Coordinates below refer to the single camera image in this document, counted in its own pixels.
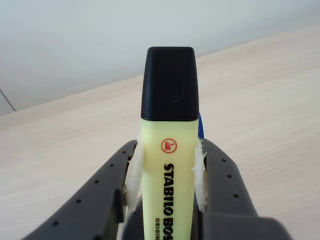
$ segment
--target highlighter cap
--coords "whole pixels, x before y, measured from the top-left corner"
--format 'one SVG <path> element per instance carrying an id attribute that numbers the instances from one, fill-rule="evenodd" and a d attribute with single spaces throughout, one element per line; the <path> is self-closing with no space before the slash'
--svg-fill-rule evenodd
<path id="1" fill-rule="evenodd" d="M 151 47 L 146 56 L 141 117 L 194 121 L 199 115 L 195 52 L 191 47 Z"/>

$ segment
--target wood grain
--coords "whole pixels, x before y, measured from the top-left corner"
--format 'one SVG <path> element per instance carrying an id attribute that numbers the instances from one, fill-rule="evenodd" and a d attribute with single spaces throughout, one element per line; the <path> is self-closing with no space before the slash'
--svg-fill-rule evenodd
<path id="1" fill-rule="evenodd" d="M 319 240 L 320 27 L 197 59 L 205 136 L 238 165 L 261 216 Z M 0 117 L 0 236 L 53 214 L 140 127 L 142 77 Z"/>

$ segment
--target clamp jaw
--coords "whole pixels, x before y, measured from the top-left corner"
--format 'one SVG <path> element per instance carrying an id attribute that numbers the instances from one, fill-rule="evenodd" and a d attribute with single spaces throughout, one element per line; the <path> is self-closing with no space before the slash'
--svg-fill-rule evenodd
<path id="1" fill-rule="evenodd" d="M 203 139 L 207 208 L 194 201 L 190 240 L 292 240 L 272 218 L 259 217 L 237 165 Z M 23 240 L 115 240 L 124 221 L 124 182 L 137 142 L 121 147 L 56 213 Z M 125 226 L 123 240 L 143 240 L 142 202 Z"/>

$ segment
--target swan logo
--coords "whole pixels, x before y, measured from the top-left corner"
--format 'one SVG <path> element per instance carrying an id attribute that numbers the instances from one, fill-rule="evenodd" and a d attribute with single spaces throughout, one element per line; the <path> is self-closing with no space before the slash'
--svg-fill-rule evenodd
<path id="1" fill-rule="evenodd" d="M 166 154 L 172 154 L 174 153 L 178 148 L 177 142 L 172 138 L 166 138 L 161 143 L 161 149 Z"/>

